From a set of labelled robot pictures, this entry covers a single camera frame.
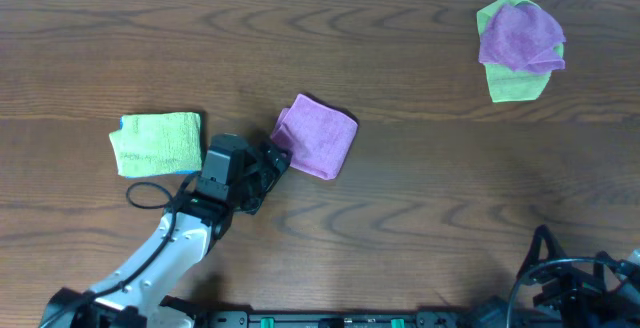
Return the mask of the pink microfiber cloth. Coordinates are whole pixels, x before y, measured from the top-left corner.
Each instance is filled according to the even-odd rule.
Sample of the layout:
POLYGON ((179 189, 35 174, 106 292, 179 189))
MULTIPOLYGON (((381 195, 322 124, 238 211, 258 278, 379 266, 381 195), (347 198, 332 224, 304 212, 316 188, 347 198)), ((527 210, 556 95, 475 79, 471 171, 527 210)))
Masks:
POLYGON ((358 123, 348 115, 298 94, 290 107, 282 109, 270 138, 292 154, 292 168, 333 180, 357 129, 358 123))

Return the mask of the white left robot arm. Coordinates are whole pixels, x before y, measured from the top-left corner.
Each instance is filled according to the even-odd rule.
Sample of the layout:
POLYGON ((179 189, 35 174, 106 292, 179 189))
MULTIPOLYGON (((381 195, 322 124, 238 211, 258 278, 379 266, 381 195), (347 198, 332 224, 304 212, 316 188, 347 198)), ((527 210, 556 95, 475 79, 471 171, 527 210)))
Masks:
POLYGON ((160 205, 163 215, 148 240, 86 291, 60 289, 42 326, 208 326, 208 313, 169 293, 225 235, 235 214, 257 213, 290 162, 290 152, 270 140, 252 146, 237 135, 214 136, 202 168, 160 205))

